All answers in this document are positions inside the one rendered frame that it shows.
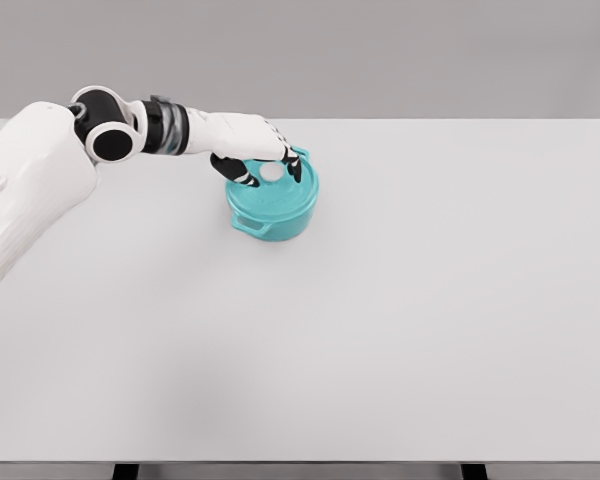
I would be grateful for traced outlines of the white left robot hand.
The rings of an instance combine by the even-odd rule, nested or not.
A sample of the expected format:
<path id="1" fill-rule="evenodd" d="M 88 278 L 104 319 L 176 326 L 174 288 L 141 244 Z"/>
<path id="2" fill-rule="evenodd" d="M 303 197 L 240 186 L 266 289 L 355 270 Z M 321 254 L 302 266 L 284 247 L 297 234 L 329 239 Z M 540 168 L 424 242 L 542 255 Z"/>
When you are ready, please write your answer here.
<path id="1" fill-rule="evenodd" d="M 211 148 L 211 166 L 230 182 L 253 188 L 259 180 L 246 167 L 246 160 L 282 162 L 296 183 L 302 179 L 299 154 L 267 119 L 255 114 L 220 115 L 221 130 Z"/>

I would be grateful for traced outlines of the teal pot lid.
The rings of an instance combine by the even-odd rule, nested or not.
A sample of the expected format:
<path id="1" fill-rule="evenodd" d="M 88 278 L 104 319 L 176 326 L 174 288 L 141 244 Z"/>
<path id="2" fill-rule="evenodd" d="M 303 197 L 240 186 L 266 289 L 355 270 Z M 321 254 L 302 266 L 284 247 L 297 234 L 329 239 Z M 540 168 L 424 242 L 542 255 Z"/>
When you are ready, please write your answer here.
<path id="1" fill-rule="evenodd" d="M 287 166 L 280 161 L 276 165 L 282 167 L 282 176 L 276 181 L 267 181 L 261 175 L 261 168 L 266 162 L 245 160 L 249 173 L 260 185 L 256 188 L 227 181 L 225 194 L 232 208 L 252 216 L 274 217 L 291 215 L 303 211 L 318 197 L 319 180 L 309 160 L 309 152 L 298 151 L 301 165 L 301 181 L 296 182 L 287 171 Z"/>

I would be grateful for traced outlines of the teal pot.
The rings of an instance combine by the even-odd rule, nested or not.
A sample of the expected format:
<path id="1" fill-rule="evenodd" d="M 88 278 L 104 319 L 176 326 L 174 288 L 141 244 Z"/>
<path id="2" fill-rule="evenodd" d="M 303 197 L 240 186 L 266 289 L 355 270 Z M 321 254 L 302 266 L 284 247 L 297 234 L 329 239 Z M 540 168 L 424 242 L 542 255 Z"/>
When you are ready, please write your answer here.
<path id="1" fill-rule="evenodd" d="M 296 146 L 293 146 L 293 149 L 297 153 L 299 150 L 305 150 Z M 263 241 L 284 241 L 301 234 L 310 223 L 317 199 L 303 211 L 291 215 L 263 217 L 248 215 L 232 208 L 226 197 L 231 210 L 232 227 Z"/>

